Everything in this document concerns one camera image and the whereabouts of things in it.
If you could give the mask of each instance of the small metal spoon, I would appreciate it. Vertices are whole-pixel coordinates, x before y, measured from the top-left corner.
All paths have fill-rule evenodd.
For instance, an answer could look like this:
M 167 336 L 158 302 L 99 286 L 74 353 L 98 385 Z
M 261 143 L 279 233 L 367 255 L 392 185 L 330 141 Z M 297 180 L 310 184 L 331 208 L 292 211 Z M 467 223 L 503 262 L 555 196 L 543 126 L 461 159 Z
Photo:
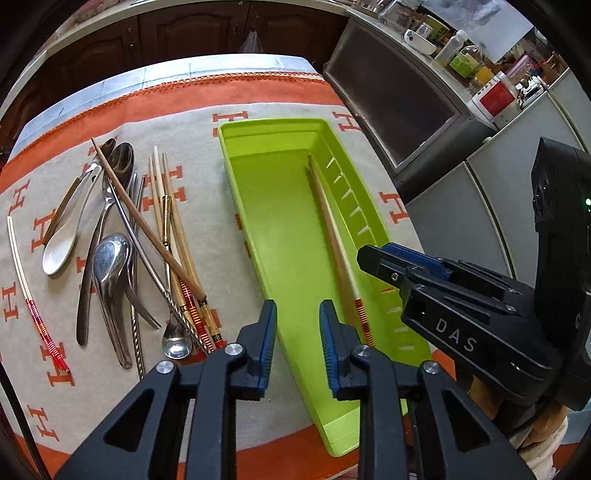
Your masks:
M 163 238 L 162 243 L 166 249 L 170 252 L 170 207 L 172 198 L 169 195 L 163 197 Z M 171 292 L 170 287 L 170 266 L 164 264 L 165 278 L 166 278 L 166 289 Z M 173 360 L 180 360 L 191 354 L 193 344 L 191 337 L 184 329 L 184 327 L 176 321 L 173 313 L 170 313 L 170 319 L 168 325 L 164 329 L 162 335 L 162 351 L 164 355 Z

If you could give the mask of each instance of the brown chopstick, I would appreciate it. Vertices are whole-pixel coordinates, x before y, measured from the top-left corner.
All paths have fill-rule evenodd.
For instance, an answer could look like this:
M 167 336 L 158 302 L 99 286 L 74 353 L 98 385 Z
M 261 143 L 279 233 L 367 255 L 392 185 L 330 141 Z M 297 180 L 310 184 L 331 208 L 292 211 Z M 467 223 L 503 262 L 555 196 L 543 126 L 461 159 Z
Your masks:
M 103 152 L 101 152 L 101 150 L 96 142 L 96 139 L 94 137 L 92 137 L 90 140 L 96 149 L 96 154 L 99 157 L 100 164 L 102 165 L 102 167 L 105 171 L 105 174 L 111 180 L 113 187 L 115 187 L 116 194 L 119 196 L 119 198 L 121 200 L 123 200 L 123 203 L 127 207 L 129 213 L 133 216 L 136 223 L 139 225 L 139 227 L 142 229 L 142 231 L 148 237 L 148 240 L 150 240 L 152 245 L 154 245 L 154 248 L 158 251 L 158 253 L 162 256 L 162 258 L 164 258 L 164 261 L 168 265 L 170 265 L 170 268 L 177 274 L 177 276 L 185 282 L 185 284 L 189 287 L 189 289 L 197 297 L 197 300 L 198 301 L 205 301 L 206 296 L 205 296 L 203 290 L 191 279 L 189 274 L 174 259 L 174 257 L 166 251 L 166 247 L 162 244 L 162 242 L 160 241 L 158 236 L 152 231 L 150 226 L 144 220 L 144 217 L 142 217 L 142 214 L 139 212 L 137 207 L 134 205 L 132 200 L 129 198 L 129 195 L 127 195 L 127 192 L 125 191 L 125 189 L 121 185 L 121 182 L 117 179 L 117 175 L 115 175 L 115 172 L 113 172 L 113 169 L 109 165 L 109 162 L 107 162 L 107 159 L 103 155 Z

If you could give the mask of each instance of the plastic bottle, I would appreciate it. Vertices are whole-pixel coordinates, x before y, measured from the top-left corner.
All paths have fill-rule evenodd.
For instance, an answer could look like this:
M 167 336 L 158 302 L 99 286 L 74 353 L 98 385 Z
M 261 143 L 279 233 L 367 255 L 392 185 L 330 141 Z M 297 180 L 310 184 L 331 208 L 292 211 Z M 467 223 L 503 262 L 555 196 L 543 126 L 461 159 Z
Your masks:
M 468 45 L 467 47 L 464 47 L 449 63 L 450 68 L 458 74 L 458 80 L 460 80 L 465 86 L 470 83 L 474 74 L 480 70 L 480 67 L 483 65 L 482 53 L 476 45 Z
M 468 39 L 468 34 L 463 30 L 458 30 L 456 34 L 449 39 L 449 42 L 443 47 L 441 52 L 437 54 L 434 61 L 438 65 L 442 67 L 447 67 L 451 62 L 452 58 L 457 55 L 457 53 L 462 49 L 464 46 L 464 42 Z

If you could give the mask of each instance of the wooden chopstick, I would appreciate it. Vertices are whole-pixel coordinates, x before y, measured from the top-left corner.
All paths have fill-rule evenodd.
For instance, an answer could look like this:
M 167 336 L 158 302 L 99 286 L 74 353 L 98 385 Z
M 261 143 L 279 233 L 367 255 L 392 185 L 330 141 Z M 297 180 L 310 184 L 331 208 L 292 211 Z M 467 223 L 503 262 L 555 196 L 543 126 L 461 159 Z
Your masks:
M 109 162 L 107 162 L 107 159 L 103 155 L 103 152 L 100 150 L 100 148 L 96 142 L 96 139 L 94 137 L 92 137 L 90 140 L 91 140 L 94 148 L 96 149 L 96 154 L 99 157 L 100 164 L 102 165 L 102 167 L 105 171 L 105 174 L 109 177 L 109 179 L 111 180 L 111 182 L 113 184 L 113 187 L 116 190 L 116 194 L 119 196 L 119 198 L 121 200 L 123 200 L 123 203 L 127 207 L 129 213 L 134 217 L 136 223 L 139 225 L 139 227 L 142 229 L 142 231 L 148 237 L 148 240 L 150 240 L 152 245 L 154 245 L 154 248 L 158 251 L 158 253 L 162 256 L 162 258 L 164 258 L 164 261 L 168 265 L 170 265 L 170 268 L 178 275 L 178 277 L 181 280 L 183 280 L 187 284 L 189 289 L 197 297 L 197 300 L 198 301 L 205 301 L 206 296 L 205 296 L 203 290 L 191 279 L 191 277 L 189 277 L 187 272 L 174 259 L 174 257 L 166 251 L 165 246 L 162 244 L 162 242 L 160 241 L 158 236 L 152 231 L 150 226 L 144 220 L 144 217 L 142 217 L 142 214 L 139 212 L 137 207 L 134 205 L 133 201 L 129 198 L 129 195 L 127 195 L 127 192 L 125 191 L 125 189 L 121 185 L 121 182 L 117 178 L 117 175 L 115 175 L 115 172 L 113 172 L 113 169 L 109 165 Z
M 320 203 L 320 210 L 322 211 L 322 217 L 324 219 L 324 223 L 326 224 L 326 230 L 330 240 L 330 247 L 333 251 L 335 263 L 337 265 L 339 280 L 341 283 L 345 284 L 346 287 L 348 287 L 348 291 L 353 296 L 352 301 L 359 317 L 359 323 L 361 324 L 361 330 L 363 331 L 363 336 L 365 337 L 365 343 L 369 346 L 374 346 L 374 338 L 371 334 L 371 330 L 369 329 L 369 323 L 365 313 L 365 306 L 363 306 L 363 301 L 361 300 L 361 291 L 355 279 L 355 273 L 353 272 L 351 263 L 347 257 L 347 252 L 345 250 L 345 246 L 343 245 L 343 239 L 339 235 L 339 228 L 336 224 L 335 217 L 330 210 L 326 192 L 324 191 L 322 182 L 320 181 L 320 175 L 322 174 L 320 172 L 320 167 L 314 162 L 311 155 L 308 155 L 308 166 L 310 167 L 310 171 L 312 173 L 316 197 Z
M 173 230 L 174 236 L 178 239 L 178 243 L 180 245 L 181 255 L 183 258 L 183 263 L 189 275 L 193 281 L 201 286 L 201 282 L 199 281 L 199 277 L 197 276 L 197 271 L 195 270 L 195 264 L 193 262 L 193 258 L 191 257 L 191 252 L 189 250 L 189 244 L 187 243 L 187 237 L 184 232 L 183 223 L 181 221 L 180 212 L 178 211 L 177 206 L 177 199 L 174 196 L 173 192 L 173 184 L 170 180 L 170 169 L 168 167 L 168 157 L 166 156 L 166 152 L 162 153 L 162 161 L 164 167 L 164 184 L 165 189 L 168 194 L 173 198 Z M 197 308 L 201 311 L 201 317 L 205 321 L 205 324 L 209 330 L 210 335 L 216 346 L 220 348 L 224 346 L 222 334 L 217 326 L 217 322 L 214 320 L 211 308 L 209 307 L 207 301 L 202 304 L 198 304 Z
M 150 171 L 150 188 L 152 189 L 152 198 L 154 199 L 154 215 L 156 217 L 156 228 L 158 234 L 162 237 L 163 226 L 162 226 L 162 209 L 160 208 L 160 202 L 158 201 L 158 186 L 156 185 L 156 177 L 154 176 L 154 157 L 150 156 L 148 159 L 148 170 Z
M 193 263 L 193 259 L 191 257 L 191 253 L 189 251 L 189 244 L 187 243 L 187 236 L 185 235 L 183 223 L 181 222 L 181 216 L 178 211 L 177 199 L 174 196 L 173 192 L 173 183 L 170 180 L 170 169 L 168 167 L 168 157 L 166 156 L 166 152 L 162 152 L 162 161 L 164 166 L 164 185 L 168 194 L 173 198 L 173 228 L 178 239 L 178 244 L 181 251 L 181 256 L 187 269 L 189 275 L 194 280 L 194 282 L 201 286 L 201 282 L 199 281 L 199 277 L 197 276 L 197 272 L 195 270 L 195 265 Z

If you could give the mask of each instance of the stainless steel spoon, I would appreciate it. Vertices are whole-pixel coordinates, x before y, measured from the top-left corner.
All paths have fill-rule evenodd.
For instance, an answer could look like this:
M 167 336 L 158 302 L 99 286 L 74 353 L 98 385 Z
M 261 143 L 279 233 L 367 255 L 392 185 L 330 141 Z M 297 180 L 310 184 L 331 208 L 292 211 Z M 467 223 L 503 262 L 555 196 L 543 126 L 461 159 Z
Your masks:
M 171 207 L 171 197 L 169 195 L 165 195 L 163 197 L 163 244 L 166 249 L 170 252 L 170 207 Z M 168 293 L 171 293 L 171 284 L 170 284 L 170 266 L 165 263 L 165 279 L 166 279 L 166 289 Z M 168 321 L 168 325 L 164 329 L 164 334 L 162 335 L 162 351 L 164 355 L 168 358 L 173 360 L 180 360 L 181 358 L 185 358 L 191 354 L 191 350 L 193 349 L 193 344 L 191 342 L 191 337 L 184 329 L 184 327 L 176 321 L 173 316 L 173 313 L 170 312 L 170 319 Z
M 117 178 L 124 188 L 128 188 L 131 180 L 131 173 L 134 170 L 135 157 L 134 149 L 129 143 L 121 143 L 118 145 L 109 156 L 109 164 L 113 167 Z M 90 284 L 92 282 L 92 257 L 94 255 L 96 246 L 103 236 L 103 230 L 111 207 L 115 204 L 113 199 L 113 192 L 109 188 L 106 176 L 103 176 L 103 197 L 105 198 L 105 206 L 100 213 L 99 221 L 96 224 L 88 253 L 86 254 L 86 261 L 88 268 L 84 268 L 82 273 L 82 285 L 80 286 L 80 297 L 78 298 L 78 313 L 76 316 L 76 341 L 80 346 L 86 346 L 88 343 L 88 325 L 90 319 Z
M 113 233 L 97 245 L 92 259 L 92 280 L 109 338 L 117 360 L 123 368 L 131 368 L 133 363 L 129 355 L 121 315 L 116 311 L 115 299 L 117 293 L 121 291 L 117 284 L 121 273 L 126 269 L 130 250 L 127 238 L 121 233 Z

